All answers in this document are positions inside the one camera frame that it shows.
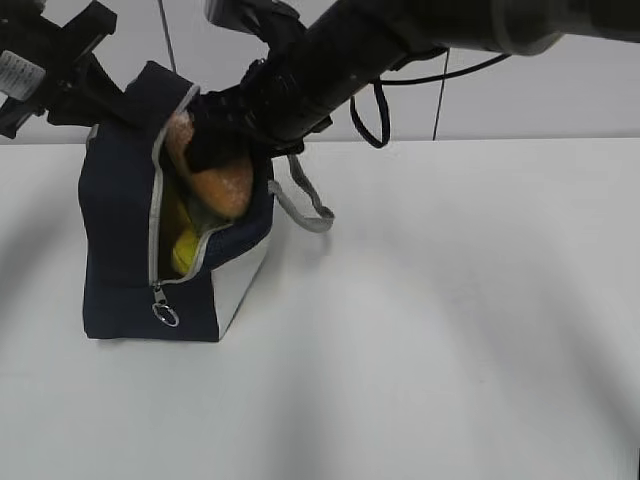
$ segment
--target bread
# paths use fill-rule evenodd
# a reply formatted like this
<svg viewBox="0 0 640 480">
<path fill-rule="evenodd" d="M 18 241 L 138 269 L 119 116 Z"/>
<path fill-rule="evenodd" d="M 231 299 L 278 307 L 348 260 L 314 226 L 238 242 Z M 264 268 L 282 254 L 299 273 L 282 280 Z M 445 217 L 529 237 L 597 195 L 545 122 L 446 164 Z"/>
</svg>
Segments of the bread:
<svg viewBox="0 0 640 480">
<path fill-rule="evenodd" d="M 253 163 L 248 151 L 225 167 L 194 174 L 185 154 L 194 133 L 187 112 L 169 120 L 165 145 L 178 173 L 212 213 L 227 220 L 241 218 L 249 208 L 253 191 Z"/>
</svg>

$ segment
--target white table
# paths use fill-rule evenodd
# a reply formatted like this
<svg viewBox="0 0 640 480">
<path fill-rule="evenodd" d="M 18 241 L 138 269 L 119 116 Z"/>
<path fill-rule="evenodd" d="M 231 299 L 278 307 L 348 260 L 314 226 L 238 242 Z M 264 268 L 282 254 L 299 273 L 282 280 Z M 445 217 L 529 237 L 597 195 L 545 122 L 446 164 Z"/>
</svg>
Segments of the white table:
<svg viewBox="0 0 640 480">
<path fill-rule="evenodd" d="M 199 345 L 87 340 L 83 147 L 0 147 L 0 478 L 635 479 L 638 151 L 311 145 L 334 232 Z"/>
</svg>

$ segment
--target zipper pull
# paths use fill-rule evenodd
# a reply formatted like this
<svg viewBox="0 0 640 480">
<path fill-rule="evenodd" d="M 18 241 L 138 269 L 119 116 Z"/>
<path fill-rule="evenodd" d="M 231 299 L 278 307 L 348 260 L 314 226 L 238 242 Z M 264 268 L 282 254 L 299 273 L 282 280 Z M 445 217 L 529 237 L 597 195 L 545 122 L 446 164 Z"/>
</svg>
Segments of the zipper pull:
<svg viewBox="0 0 640 480">
<path fill-rule="evenodd" d="M 153 296 L 156 303 L 153 304 L 152 310 L 158 320 L 171 328 L 178 328 L 180 325 L 180 317 L 173 308 L 169 306 L 167 297 L 162 290 L 162 286 L 157 283 L 153 286 Z"/>
</svg>

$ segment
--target navy blue bag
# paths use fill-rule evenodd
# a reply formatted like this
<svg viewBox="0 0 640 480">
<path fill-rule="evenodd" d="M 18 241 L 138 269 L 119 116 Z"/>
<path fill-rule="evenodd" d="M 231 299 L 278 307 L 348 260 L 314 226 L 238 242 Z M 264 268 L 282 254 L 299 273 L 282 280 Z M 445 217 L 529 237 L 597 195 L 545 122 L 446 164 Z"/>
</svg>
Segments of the navy blue bag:
<svg viewBox="0 0 640 480">
<path fill-rule="evenodd" d="M 166 124 L 198 93 L 191 83 L 149 63 L 127 89 L 149 109 L 146 130 L 105 121 L 89 143 L 79 193 L 89 243 L 83 313 L 90 338 L 217 342 L 264 260 L 273 220 L 268 161 L 255 162 L 246 217 L 205 235 L 185 278 L 159 278 Z"/>
</svg>

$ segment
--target bag handle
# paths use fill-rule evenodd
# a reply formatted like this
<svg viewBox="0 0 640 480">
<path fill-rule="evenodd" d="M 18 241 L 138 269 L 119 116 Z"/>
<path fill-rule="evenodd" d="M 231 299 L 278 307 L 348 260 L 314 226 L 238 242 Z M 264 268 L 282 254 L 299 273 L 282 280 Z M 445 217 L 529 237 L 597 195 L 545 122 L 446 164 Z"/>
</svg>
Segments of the bag handle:
<svg viewBox="0 0 640 480">
<path fill-rule="evenodd" d="M 311 183 L 311 180 L 309 180 L 309 177 L 304 173 L 304 169 L 300 164 L 298 156 L 289 155 L 288 159 L 291 178 L 296 185 L 298 185 L 302 191 L 309 196 L 313 208 L 318 213 L 318 217 L 307 217 L 303 215 L 295 206 L 291 198 L 284 193 L 282 186 L 276 180 L 271 180 L 269 182 L 269 193 L 275 195 L 278 199 L 278 203 L 282 206 L 282 209 L 300 227 L 311 233 L 327 233 L 333 228 L 336 216 L 329 208 L 324 206 L 322 199 Z"/>
</svg>

